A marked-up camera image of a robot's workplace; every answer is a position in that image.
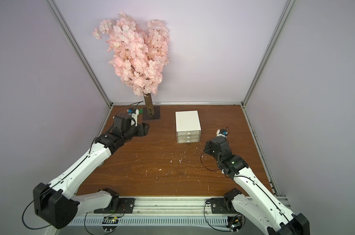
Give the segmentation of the white three-drawer cabinet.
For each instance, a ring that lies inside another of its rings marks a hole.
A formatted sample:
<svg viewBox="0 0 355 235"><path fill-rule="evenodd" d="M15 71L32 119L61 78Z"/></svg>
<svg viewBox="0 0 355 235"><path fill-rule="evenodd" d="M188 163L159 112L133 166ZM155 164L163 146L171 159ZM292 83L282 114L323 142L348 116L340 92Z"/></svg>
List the white three-drawer cabinet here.
<svg viewBox="0 0 355 235"><path fill-rule="evenodd" d="M202 129L197 110L176 112L175 124L178 144L200 142Z"/></svg>

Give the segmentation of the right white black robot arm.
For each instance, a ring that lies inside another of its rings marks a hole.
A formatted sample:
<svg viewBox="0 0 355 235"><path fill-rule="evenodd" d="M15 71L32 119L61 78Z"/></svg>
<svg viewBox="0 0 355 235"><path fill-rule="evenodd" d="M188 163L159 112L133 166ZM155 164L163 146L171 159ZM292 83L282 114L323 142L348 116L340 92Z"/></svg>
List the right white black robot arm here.
<svg viewBox="0 0 355 235"><path fill-rule="evenodd" d="M225 137L207 141L203 151L214 157L225 176L239 185L252 199L237 189L225 195L229 207L244 215L265 235L309 235L310 224L301 213L294 213L281 203L256 177L240 156L232 153Z"/></svg>

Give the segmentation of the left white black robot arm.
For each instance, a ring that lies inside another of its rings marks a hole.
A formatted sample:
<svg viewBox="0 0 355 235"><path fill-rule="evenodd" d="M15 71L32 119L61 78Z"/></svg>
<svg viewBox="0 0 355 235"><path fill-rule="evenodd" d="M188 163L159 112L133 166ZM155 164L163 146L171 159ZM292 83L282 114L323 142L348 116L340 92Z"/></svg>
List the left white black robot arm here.
<svg viewBox="0 0 355 235"><path fill-rule="evenodd" d="M33 190L34 211L51 226L62 229L77 216L95 210L116 212L119 195L111 189L77 196L76 192L91 173L134 137L144 137L149 124L138 123L138 116L119 114L110 128L94 138L92 145L71 167Z"/></svg>

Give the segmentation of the pink blossom artificial tree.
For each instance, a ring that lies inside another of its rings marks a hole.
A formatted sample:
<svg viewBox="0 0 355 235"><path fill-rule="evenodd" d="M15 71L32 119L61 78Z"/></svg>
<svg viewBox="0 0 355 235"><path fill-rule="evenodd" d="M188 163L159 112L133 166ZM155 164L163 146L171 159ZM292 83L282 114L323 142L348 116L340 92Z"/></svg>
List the pink blossom artificial tree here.
<svg viewBox="0 0 355 235"><path fill-rule="evenodd" d="M107 51L113 54L109 64L122 83L138 97L155 95L169 63L169 31L161 20L148 21L143 30L130 15L121 12L118 16L102 20L92 35L106 37Z"/></svg>

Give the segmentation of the right circuit board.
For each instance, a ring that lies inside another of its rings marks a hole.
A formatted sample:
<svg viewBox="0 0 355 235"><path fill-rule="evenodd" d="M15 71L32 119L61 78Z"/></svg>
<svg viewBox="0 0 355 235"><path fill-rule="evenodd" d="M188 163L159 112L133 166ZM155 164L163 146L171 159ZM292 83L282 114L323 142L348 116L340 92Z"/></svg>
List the right circuit board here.
<svg viewBox="0 0 355 235"><path fill-rule="evenodd" d="M230 232L239 232L245 225L246 219L242 215L237 215L234 217L228 217L227 220L227 228L230 230Z"/></svg>

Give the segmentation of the circuit board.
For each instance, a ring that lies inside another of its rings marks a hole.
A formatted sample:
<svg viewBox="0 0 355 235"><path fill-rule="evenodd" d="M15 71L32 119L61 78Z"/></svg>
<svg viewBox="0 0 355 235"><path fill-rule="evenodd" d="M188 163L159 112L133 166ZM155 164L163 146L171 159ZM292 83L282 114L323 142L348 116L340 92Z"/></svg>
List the circuit board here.
<svg viewBox="0 0 355 235"><path fill-rule="evenodd" d="M234 217L228 217L227 220L227 228L230 230L230 232L239 232L245 225L246 219L242 215L237 215Z"/></svg>
<svg viewBox="0 0 355 235"><path fill-rule="evenodd" d="M105 234L112 233L119 224L119 219L114 216L105 216L102 220L102 228Z"/></svg>

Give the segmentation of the left circuit board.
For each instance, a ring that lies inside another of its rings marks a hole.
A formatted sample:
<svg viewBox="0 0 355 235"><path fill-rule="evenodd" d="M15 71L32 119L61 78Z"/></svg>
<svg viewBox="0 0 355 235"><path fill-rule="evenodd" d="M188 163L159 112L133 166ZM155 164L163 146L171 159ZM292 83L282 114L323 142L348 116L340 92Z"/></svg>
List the left circuit board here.
<svg viewBox="0 0 355 235"><path fill-rule="evenodd" d="M105 234L112 233L119 224L119 219L114 216L105 216L102 220L102 228Z"/></svg>

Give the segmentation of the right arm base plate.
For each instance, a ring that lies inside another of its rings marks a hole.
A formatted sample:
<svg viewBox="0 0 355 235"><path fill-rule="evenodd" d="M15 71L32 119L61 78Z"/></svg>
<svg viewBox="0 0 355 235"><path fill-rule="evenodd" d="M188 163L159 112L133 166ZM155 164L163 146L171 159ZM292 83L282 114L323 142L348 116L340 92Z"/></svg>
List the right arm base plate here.
<svg viewBox="0 0 355 235"><path fill-rule="evenodd" d="M210 205L213 214L236 214L238 213L233 205L232 201L226 198L211 198L207 200Z"/></svg>

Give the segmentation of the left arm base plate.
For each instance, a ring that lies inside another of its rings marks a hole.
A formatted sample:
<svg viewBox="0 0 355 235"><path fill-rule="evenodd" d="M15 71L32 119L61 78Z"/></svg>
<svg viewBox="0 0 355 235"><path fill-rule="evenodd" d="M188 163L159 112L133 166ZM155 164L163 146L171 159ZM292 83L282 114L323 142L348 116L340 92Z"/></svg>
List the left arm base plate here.
<svg viewBox="0 0 355 235"><path fill-rule="evenodd" d="M112 199L109 206L104 209L97 209L94 210L94 213L120 213L120 214L127 214L133 213L133 208L135 205L135 198L118 198Z"/></svg>

